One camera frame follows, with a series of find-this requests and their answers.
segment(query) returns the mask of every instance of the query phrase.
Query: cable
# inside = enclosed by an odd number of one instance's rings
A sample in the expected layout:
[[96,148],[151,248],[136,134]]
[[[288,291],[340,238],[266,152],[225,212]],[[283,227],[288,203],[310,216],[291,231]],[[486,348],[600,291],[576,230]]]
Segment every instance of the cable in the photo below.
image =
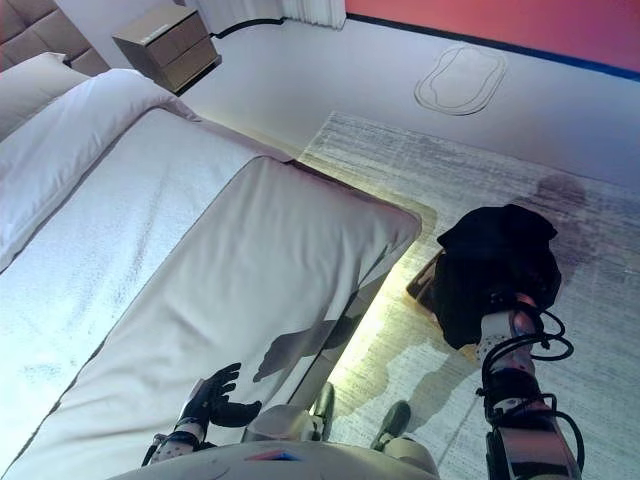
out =
[[[556,362],[559,360],[564,360],[565,358],[570,357],[574,352],[573,344],[569,340],[563,337],[563,335],[566,332],[566,328],[564,326],[564,323],[562,323],[562,321],[557,316],[555,316],[554,314],[552,314],[547,310],[541,310],[531,305],[523,304],[521,302],[517,302],[514,309],[516,313],[523,312],[529,317],[531,317],[534,323],[536,324],[538,331],[536,333],[520,335],[518,337],[505,340],[504,342],[496,345],[494,348],[492,348],[489,351],[489,353],[485,357],[484,362],[482,363],[483,387],[479,389],[477,392],[478,395],[480,396],[487,397],[491,393],[489,390],[485,388],[485,385],[489,384],[489,376],[491,375],[491,369],[493,365],[500,358],[504,357],[505,355],[508,355],[509,353],[521,347],[540,343],[545,349],[548,350],[550,348],[550,342],[554,342],[554,341],[560,342],[565,347],[567,347],[567,349],[559,355],[553,355],[553,356],[531,355],[531,358],[533,360],[540,360],[544,362]],[[544,324],[540,319],[540,314],[544,314],[549,318],[551,318],[552,320],[554,320],[559,326],[559,332],[553,333],[553,334],[545,332]],[[538,401],[542,401],[544,403],[544,400],[547,398],[551,399],[550,410],[535,410],[535,411],[529,411],[529,412],[526,411],[527,407],[530,407],[531,405],[533,405]],[[491,426],[496,428],[497,426],[499,426],[500,423],[504,422],[506,419],[509,419],[509,417],[515,417],[516,415],[520,417],[544,416],[544,417],[562,418],[569,424],[569,426],[573,431],[573,435],[576,439],[576,445],[578,450],[576,455],[576,462],[578,464],[578,468],[582,472],[582,469],[584,468],[584,461],[585,461],[584,439],[582,437],[582,432],[580,432],[580,429],[578,428],[578,425],[573,420],[573,418],[571,418],[568,414],[559,411],[557,407],[558,407],[558,402],[554,394],[542,393],[526,399],[520,405],[518,405],[517,407],[507,412],[502,412],[502,410],[500,409],[498,413],[497,411],[493,410],[493,407],[491,407],[491,411],[487,412],[487,421],[491,424]]]

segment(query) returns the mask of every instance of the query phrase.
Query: upholstered headboard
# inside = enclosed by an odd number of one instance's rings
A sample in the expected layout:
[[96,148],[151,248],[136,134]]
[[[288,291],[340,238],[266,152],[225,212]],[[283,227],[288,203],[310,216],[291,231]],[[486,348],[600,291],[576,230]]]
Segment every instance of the upholstered headboard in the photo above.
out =
[[109,69],[53,0],[0,0],[0,71],[43,52],[87,75]]

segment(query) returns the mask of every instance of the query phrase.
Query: robot leg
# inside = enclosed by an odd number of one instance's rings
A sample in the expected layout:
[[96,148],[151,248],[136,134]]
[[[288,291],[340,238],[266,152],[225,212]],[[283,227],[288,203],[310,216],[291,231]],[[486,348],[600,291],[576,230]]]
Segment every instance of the robot leg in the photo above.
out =
[[382,453],[424,470],[427,480],[440,480],[438,467],[424,446],[406,437],[394,438],[384,446]]

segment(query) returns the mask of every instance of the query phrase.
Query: wall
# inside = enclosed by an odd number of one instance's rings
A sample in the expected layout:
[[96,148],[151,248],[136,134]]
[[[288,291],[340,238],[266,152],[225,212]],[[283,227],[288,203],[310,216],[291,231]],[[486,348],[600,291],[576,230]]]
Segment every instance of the wall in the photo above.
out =
[[60,9],[78,27],[111,67],[131,64],[111,35],[147,10],[171,0],[56,0]]
[[640,0],[346,0],[346,8],[640,72]]

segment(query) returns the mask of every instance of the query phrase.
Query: nightstand drawer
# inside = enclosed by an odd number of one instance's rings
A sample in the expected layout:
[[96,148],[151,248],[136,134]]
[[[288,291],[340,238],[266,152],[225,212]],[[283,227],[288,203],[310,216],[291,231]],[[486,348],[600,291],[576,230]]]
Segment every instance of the nightstand drawer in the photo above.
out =
[[207,35],[198,15],[191,15],[147,46],[149,55],[160,67],[177,59]]
[[164,74],[174,89],[180,88],[196,73],[204,70],[217,57],[209,36],[163,68]]

